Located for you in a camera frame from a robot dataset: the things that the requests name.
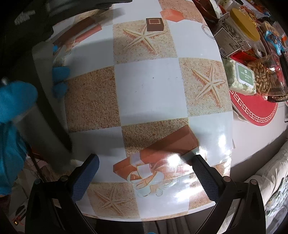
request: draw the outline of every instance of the cable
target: cable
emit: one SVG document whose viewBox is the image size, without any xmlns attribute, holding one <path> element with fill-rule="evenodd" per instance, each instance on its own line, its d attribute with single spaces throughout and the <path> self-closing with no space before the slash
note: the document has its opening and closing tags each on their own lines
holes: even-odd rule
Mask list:
<svg viewBox="0 0 288 234">
<path fill-rule="evenodd" d="M 47 180 L 46 180 L 46 178 L 43 176 L 42 171 L 40 170 L 38 164 L 36 163 L 35 155 L 34 155 L 34 153 L 32 152 L 32 149 L 31 149 L 30 145 L 29 145 L 27 142 L 26 142 L 26 147 L 27 147 L 27 149 L 28 149 L 28 156 L 32 159 L 32 162 L 33 162 L 33 164 L 34 164 L 34 166 L 35 166 L 35 168 L 36 168 L 36 170 L 37 170 L 40 178 L 42 179 L 43 182 L 47 182 Z"/>
<path fill-rule="evenodd" d="M 156 227 L 157 227 L 158 234 L 161 234 L 161 232 L 160 232 L 160 228 L 159 228 L 159 225 L 158 225 L 158 223 L 157 223 L 156 220 L 155 220 L 155 224 L 156 224 Z"/>
</svg>

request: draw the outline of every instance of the dark object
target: dark object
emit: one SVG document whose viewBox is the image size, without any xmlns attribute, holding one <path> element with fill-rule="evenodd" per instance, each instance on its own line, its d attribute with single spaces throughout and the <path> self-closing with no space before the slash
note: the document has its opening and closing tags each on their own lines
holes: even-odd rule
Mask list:
<svg viewBox="0 0 288 234">
<path fill-rule="evenodd" d="M 285 52 L 285 53 L 281 52 L 281 56 L 279 56 L 279 61 L 280 61 L 283 76 L 285 78 L 286 83 L 288 84 L 288 61 L 287 61 L 287 58 L 288 58 L 288 53 L 287 52 Z M 287 101 L 288 98 L 285 98 L 283 100 L 276 100 L 272 96 L 268 96 L 267 100 L 269 102 L 283 102 L 283 101 Z"/>
<path fill-rule="evenodd" d="M 0 233 L 18 234 L 1 208 L 0 208 Z"/>
<path fill-rule="evenodd" d="M 47 183 L 36 179 L 28 201 L 25 234 L 39 233 L 40 230 L 43 234 L 95 234 L 75 201 L 83 197 L 98 168 L 99 158 L 91 154 L 70 176 Z M 59 200 L 63 213 L 61 219 L 52 198 Z"/>
<path fill-rule="evenodd" d="M 269 101 L 269 102 L 283 102 L 283 101 L 288 101 L 288 98 L 285 98 L 283 100 L 275 100 L 273 97 L 268 96 L 267 101 Z"/>
<path fill-rule="evenodd" d="M 18 225 L 26 216 L 26 208 L 24 205 L 18 207 L 18 209 L 15 212 L 15 218 L 13 219 L 13 223 L 15 225 Z"/>
<path fill-rule="evenodd" d="M 105 219 L 97 219 L 95 231 L 98 234 L 146 234 L 144 233 L 142 222 L 123 222 Z"/>
<path fill-rule="evenodd" d="M 241 0 L 235 0 L 236 2 L 238 2 L 241 6 L 244 5 L 244 3 Z"/>
<path fill-rule="evenodd" d="M 164 24 L 161 18 L 146 18 L 147 32 L 163 31 Z"/>
<path fill-rule="evenodd" d="M 0 79 L 29 82 L 38 91 L 35 108 L 19 118 L 15 126 L 56 172 L 61 172 L 72 158 L 72 142 L 62 127 L 60 107 L 51 93 L 53 45 L 45 41 L 53 34 L 52 26 L 62 20 L 131 1 L 23 0 L 14 2 L 1 16 Z"/>
<path fill-rule="evenodd" d="M 222 177 L 215 168 L 205 162 L 201 155 L 186 157 L 186 161 L 193 167 L 209 199 L 216 202 L 196 234 L 217 233 L 234 199 L 240 199 L 240 202 L 224 233 L 265 234 L 264 205 L 256 180 L 243 183 L 234 182 L 228 176 Z"/>
<path fill-rule="evenodd" d="M 214 28 L 218 23 L 215 10 L 210 1 L 207 0 L 193 0 L 195 6 L 200 11 L 210 29 Z"/>
</svg>

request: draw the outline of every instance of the plastic container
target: plastic container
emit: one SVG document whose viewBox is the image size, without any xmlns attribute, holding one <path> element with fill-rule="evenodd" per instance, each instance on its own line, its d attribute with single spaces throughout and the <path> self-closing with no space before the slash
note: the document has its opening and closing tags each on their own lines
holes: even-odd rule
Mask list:
<svg viewBox="0 0 288 234">
<path fill-rule="evenodd" d="M 222 6 L 226 11 L 230 11 L 232 8 L 239 9 L 244 3 L 241 0 L 219 0 L 218 5 Z"/>
<path fill-rule="evenodd" d="M 288 95 L 279 95 L 279 96 L 269 96 L 267 101 L 269 102 L 283 102 L 288 101 Z"/>
<path fill-rule="evenodd" d="M 284 79 L 286 84 L 288 84 L 288 52 L 282 52 L 281 56 L 279 57 L 282 73 L 284 75 Z"/>
<path fill-rule="evenodd" d="M 265 51 L 256 26 L 235 8 L 221 17 L 213 35 L 224 58 L 238 50 L 248 51 L 253 47 Z"/>
<path fill-rule="evenodd" d="M 223 65 L 230 90 L 243 95 L 256 93 L 255 75 L 251 69 L 231 58 L 224 58 Z"/>
<path fill-rule="evenodd" d="M 257 95 L 278 96 L 287 94 L 287 84 L 277 55 L 271 54 L 249 62 L 247 67 L 254 71 Z"/>
</svg>

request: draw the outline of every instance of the clear jar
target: clear jar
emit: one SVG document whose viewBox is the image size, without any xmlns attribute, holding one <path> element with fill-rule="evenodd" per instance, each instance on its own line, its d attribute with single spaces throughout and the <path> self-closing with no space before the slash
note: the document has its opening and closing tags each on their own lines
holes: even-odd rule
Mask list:
<svg viewBox="0 0 288 234">
<path fill-rule="evenodd" d="M 238 50 L 248 51 L 253 47 L 264 49 L 265 52 L 255 25 L 245 14 L 235 8 L 219 19 L 213 35 L 224 58 Z"/>
<path fill-rule="evenodd" d="M 247 67 L 255 74 L 256 95 L 278 96 L 287 94 L 287 84 L 276 54 L 270 54 L 249 62 Z"/>
</svg>

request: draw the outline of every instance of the green label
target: green label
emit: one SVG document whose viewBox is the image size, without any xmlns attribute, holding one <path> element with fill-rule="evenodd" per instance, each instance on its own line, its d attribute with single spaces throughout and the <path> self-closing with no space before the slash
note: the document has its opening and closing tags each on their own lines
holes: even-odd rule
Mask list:
<svg viewBox="0 0 288 234">
<path fill-rule="evenodd" d="M 246 84 L 246 85 L 250 85 L 250 86 L 254 86 L 254 82 L 253 82 L 253 77 L 252 77 L 252 72 L 249 71 L 247 68 L 242 67 L 240 64 L 237 64 L 238 67 L 238 80 L 239 82 L 241 82 L 242 84 Z"/>
</svg>

